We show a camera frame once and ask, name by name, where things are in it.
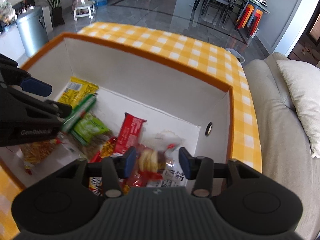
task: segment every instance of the yellow snack package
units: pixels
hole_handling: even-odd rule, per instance
[[[99,87],[95,84],[71,77],[58,102],[71,105],[74,108],[87,94],[94,94],[98,89]]]

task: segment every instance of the orange stool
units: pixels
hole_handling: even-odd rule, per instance
[[[257,11],[254,14],[255,19],[254,19],[253,23],[250,26],[250,31],[249,31],[247,37],[249,36],[249,34],[250,34],[250,36],[252,36],[254,34],[254,32],[256,31],[256,29],[257,29],[257,27],[259,25],[259,22],[261,20],[262,14],[263,14],[263,12],[260,11],[259,9],[257,9]]]
[[[237,24],[237,29],[240,30],[240,28],[244,28],[245,25],[247,24],[247,21],[250,17],[250,15],[252,14],[254,7],[251,4],[248,4],[247,7],[244,9],[244,13],[242,15],[242,17],[240,19],[237,20],[237,22],[239,22]]]

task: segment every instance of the metal grommet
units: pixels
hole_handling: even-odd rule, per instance
[[[209,136],[212,130],[212,122],[209,122],[207,128],[205,129],[205,136]]]
[[[115,198],[115,197],[120,197],[121,196],[121,191],[117,189],[109,189],[106,191],[106,196],[110,198]]]
[[[209,196],[209,194],[209,191],[204,188],[196,189],[193,192],[193,195],[195,195],[196,197],[207,197]]]

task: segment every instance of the white pillow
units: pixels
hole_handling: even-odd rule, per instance
[[[277,60],[277,64],[309,137],[312,157],[320,158],[320,69],[296,60]]]

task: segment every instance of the white stool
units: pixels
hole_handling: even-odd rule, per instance
[[[81,3],[76,4],[75,10],[73,11],[73,17],[75,21],[77,21],[79,17],[86,17],[86,16],[89,16],[89,18],[92,20],[93,15],[96,14],[94,4],[95,4],[95,1],[84,1],[84,0],[81,0]],[[88,9],[89,13],[76,14],[76,11],[83,10],[83,9]]]

